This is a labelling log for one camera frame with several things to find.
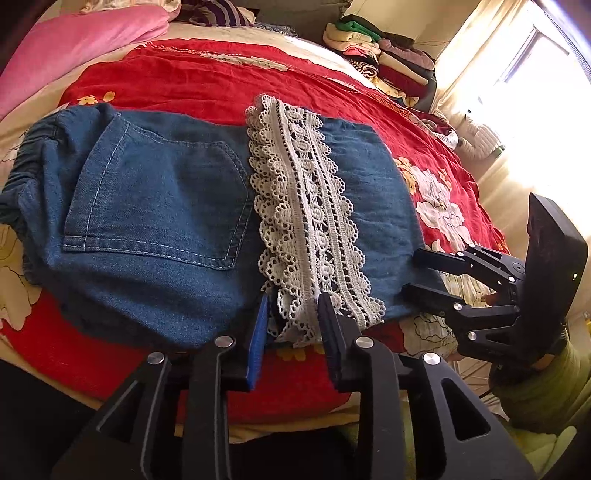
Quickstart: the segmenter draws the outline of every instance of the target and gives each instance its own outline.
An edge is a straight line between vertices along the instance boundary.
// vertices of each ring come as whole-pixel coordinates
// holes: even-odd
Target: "lace trim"
[[[266,247],[259,269],[279,287],[278,309],[287,321],[277,341],[320,340],[316,300],[322,291],[360,329],[380,323],[385,305],[369,296],[365,257],[349,218],[353,205],[342,195],[345,183],[335,175],[318,115],[262,95],[246,110],[246,123]]]

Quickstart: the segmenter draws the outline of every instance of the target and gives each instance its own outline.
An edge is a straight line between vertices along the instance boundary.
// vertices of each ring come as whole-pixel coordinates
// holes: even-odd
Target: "pink pillow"
[[[0,76],[0,120],[70,70],[168,30],[168,12],[137,5],[55,17],[33,26]]]

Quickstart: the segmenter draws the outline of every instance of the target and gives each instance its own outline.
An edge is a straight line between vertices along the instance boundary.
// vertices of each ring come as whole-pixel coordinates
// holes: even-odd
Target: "purple striped fabric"
[[[229,0],[183,0],[178,20],[201,27],[248,27],[250,23]]]

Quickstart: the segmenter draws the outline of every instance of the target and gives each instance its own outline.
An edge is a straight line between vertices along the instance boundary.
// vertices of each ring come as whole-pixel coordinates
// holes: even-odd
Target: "silver screw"
[[[441,362],[441,357],[433,352],[428,352],[423,355],[423,361],[429,365],[437,365]]]
[[[150,365],[158,365],[164,362],[164,354],[162,352],[152,352],[148,355],[148,363]]]
[[[374,346],[374,341],[369,337],[358,337],[355,343],[359,348],[371,348]]]
[[[215,344],[218,348],[228,348],[229,346],[232,346],[233,343],[234,339],[228,335],[222,335],[215,340]]]

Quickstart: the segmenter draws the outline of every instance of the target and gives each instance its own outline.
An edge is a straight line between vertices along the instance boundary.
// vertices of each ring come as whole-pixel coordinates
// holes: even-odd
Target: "denim pocket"
[[[117,113],[82,168],[62,248],[227,270],[242,245],[253,196],[227,143],[168,140]]]

